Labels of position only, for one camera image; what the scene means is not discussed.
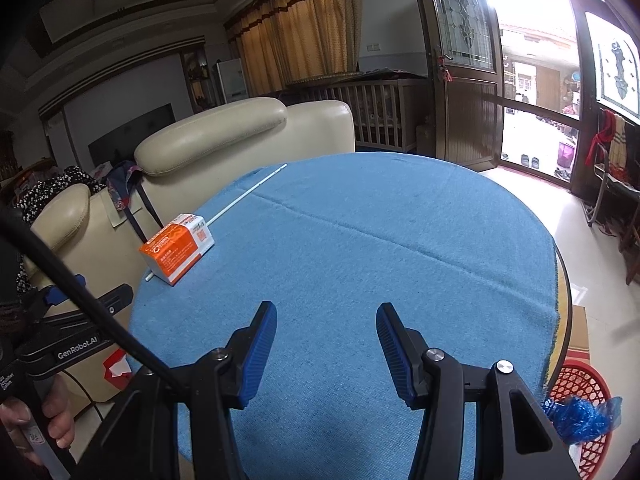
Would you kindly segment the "white thin stick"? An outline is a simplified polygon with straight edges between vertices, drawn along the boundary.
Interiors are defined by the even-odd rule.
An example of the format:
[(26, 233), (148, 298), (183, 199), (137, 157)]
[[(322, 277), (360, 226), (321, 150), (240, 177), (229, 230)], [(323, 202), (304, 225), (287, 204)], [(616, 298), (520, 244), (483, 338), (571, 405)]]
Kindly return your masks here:
[[(217, 220), (219, 220), (222, 216), (224, 216), (230, 209), (232, 209), (234, 206), (236, 206), (239, 202), (242, 202), (242, 200), (244, 200), (245, 197), (249, 196), (250, 194), (252, 194), (254, 191), (256, 191), (260, 186), (262, 186), (264, 183), (266, 183), (267, 181), (269, 181), (271, 178), (273, 178), (276, 174), (278, 174), (280, 171), (282, 171), (284, 168), (286, 168), (288, 166), (287, 163), (282, 164), (280, 167), (278, 167), (276, 170), (273, 170), (273, 172), (270, 172), (270, 174), (268, 174), (268, 176), (265, 176), (264, 178), (262, 178), (262, 180), (256, 182), (254, 185), (252, 185), (248, 190), (246, 190), (245, 192), (243, 192), (240, 196), (238, 196), (237, 198), (235, 198), (234, 200), (232, 200), (231, 203), (228, 203), (227, 206), (224, 206), (224, 208), (222, 208), (220, 211), (218, 211), (216, 214), (213, 215), (212, 218), (210, 218), (209, 220), (206, 221), (206, 226), (211, 226), (214, 222), (216, 222)], [(144, 277), (144, 281), (145, 282), (149, 282), (152, 280), (152, 278), (154, 278), (155, 274), (153, 271), (150, 271), (148, 274), (145, 275)]]

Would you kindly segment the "blue plastic bag ball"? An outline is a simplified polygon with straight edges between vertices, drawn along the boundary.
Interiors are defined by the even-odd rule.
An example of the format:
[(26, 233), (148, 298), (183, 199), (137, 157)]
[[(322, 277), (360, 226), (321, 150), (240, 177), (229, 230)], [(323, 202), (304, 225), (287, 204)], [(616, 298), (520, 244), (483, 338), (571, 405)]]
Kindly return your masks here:
[(559, 402), (548, 398), (542, 409), (561, 440), (566, 445), (573, 445), (594, 441), (620, 426), (622, 404), (620, 396), (598, 405), (578, 396), (569, 396)]

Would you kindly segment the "cream leather sofa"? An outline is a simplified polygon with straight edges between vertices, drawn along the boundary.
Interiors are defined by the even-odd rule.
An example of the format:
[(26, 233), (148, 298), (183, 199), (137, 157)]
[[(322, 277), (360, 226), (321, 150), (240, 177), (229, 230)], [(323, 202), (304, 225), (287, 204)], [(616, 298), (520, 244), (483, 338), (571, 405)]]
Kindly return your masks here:
[(354, 149), (354, 118), (341, 101), (287, 106), (275, 98), (251, 98), (218, 106), (163, 128), (137, 147), (134, 158), (151, 210), (134, 198), (134, 218), (128, 220), (109, 192), (92, 194), (87, 185), (74, 184), (44, 207), (32, 230), (85, 278), (94, 296), (122, 283), (137, 288), (149, 268), (135, 229), (152, 236), (257, 168)]

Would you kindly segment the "blue tablecloth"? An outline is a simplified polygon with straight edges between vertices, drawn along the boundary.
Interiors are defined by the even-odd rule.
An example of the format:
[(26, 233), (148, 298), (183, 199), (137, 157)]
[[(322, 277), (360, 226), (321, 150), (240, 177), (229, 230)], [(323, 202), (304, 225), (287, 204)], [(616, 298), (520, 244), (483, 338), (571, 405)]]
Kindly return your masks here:
[[(276, 170), (236, 180), (209, 220)], [(508, 360), (537, 398), (559, 323), (552, 235), (496, 182), (426, 157), (292, 162), (212, 224), (214, 247), (177, 284), (143, 283), (130, 333), (170, 366), (247, 326), (278, 325), (257, 396), (233, 416), (253, 479), (403, 479), (422, 416), (396, 393), (375, 329), (401, 321), (464, 364)]]

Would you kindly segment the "wooden crib railing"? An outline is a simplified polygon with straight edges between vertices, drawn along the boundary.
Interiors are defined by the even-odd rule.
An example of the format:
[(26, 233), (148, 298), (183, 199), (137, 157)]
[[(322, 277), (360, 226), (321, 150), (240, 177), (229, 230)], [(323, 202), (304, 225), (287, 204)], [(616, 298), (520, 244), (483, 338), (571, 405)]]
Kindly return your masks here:
[(430, 84), (425, 78), (315, 82), (283, 90), (278, 98), (288, 105), (342, 101), (352, 111), (358, 151), (415, 153), (416, 130), (430, 111)]

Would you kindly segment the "red plastic trash basket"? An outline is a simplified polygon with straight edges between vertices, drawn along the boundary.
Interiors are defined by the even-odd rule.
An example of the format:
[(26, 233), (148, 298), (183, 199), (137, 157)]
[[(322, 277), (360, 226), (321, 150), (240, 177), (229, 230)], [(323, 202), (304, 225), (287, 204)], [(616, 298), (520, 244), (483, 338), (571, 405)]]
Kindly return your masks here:
[(587, 361), (568, 359), (542, 407), (554, 426), (564, 430), (562, 438), (579, 478), (594, 479), (604, 464), (612, 441), (613, 424), (605, 425), (608, 401), (606, 381)]

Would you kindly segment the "brown door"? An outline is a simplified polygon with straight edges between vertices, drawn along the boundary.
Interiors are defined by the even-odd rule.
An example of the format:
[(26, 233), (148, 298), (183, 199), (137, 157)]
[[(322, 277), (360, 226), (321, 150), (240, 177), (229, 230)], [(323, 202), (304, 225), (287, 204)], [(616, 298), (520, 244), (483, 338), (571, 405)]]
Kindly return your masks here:
[(433, 83), (435, 155), (474, 171), (494, 168), (503, 136), (503, 62), (487, 0), (416, 0)]

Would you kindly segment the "cardboard box on floor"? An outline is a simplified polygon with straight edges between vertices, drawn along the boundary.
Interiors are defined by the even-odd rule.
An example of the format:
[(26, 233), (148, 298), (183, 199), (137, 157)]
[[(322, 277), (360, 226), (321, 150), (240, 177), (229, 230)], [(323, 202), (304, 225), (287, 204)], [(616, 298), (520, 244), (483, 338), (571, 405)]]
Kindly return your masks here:
[(567, 359), (590, 364), (589, 334), (586, 309), (574, 306), (572, 328), (566, 352)]

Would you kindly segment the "wooden chair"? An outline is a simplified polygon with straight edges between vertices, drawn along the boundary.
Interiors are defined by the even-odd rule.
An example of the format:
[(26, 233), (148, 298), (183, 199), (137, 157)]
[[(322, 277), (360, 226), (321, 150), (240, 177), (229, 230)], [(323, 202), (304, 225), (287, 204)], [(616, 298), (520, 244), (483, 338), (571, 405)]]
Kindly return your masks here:
[(585, 204), (584, 213), (587, 226), (596, 223), (600, 214), (604, 196), (612, 192), (629, 198), (634, 202), (634, 213), (626, 226), (618, 243), (618, 251), (623, 256), (636, 255), (634, 260), (626, 264), (625, 283), (639, 276), (639, 150), (636, 148), (628, 155), (626, 120), (609, 110), (602, 110), (602, 125), (594, 135), (586, 156), (586, 165), (600, 185), (593, 205)]

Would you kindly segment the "orange white medicine box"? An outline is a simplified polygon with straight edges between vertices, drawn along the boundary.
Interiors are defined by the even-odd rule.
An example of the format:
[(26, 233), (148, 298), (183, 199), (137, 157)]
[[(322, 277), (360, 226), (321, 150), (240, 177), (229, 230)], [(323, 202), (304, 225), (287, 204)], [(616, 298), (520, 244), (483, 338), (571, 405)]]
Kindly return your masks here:
[(179, 214), (143, 243), (139, 252), (154, 276), (174, 286), (214, 245), (203, 217)]

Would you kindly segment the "yellow curtain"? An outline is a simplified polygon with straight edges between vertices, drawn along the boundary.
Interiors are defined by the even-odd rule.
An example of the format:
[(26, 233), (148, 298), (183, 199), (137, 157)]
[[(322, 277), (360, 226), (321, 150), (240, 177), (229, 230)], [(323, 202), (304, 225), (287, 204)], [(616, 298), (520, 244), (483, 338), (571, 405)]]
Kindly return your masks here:
[(362, 0), (254, 0), (224, 24), (248, 92), (262, 96), (358, 67)]

